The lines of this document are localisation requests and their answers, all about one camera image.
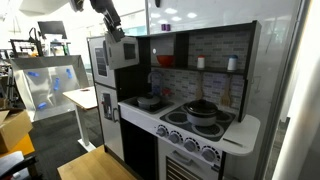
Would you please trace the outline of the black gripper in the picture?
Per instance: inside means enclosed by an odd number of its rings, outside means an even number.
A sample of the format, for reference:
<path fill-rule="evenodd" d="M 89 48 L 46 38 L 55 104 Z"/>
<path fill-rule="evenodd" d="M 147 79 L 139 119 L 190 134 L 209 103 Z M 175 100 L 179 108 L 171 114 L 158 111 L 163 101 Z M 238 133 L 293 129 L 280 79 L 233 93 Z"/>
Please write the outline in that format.
<path fill-rule="evenodd" d="M 125 37 L 125 33 L 121 29 L 121 19 L 111 4 L 104 4 L 101 7 L 102 14 L 104 15 L 105 24 L 110 32 L 113 32 L 113 38 L 116 42 L 120 42 Z"/>

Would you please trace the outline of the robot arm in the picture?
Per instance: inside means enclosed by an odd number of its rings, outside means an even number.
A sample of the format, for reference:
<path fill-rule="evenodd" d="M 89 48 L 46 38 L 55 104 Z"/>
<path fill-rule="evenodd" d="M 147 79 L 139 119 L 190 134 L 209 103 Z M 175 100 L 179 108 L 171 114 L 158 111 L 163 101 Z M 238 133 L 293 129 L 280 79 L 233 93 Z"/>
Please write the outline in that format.
<path fill-rule="evenodd" d="M 71 8 L 75 12 L 83 11 L 84 0 L 69 0 Z M 121 28 L 121 19 L 112 0 L 90 0 L 92 8 L 104 16 L 104 23 L 115 42 L 125 37 Z"/>

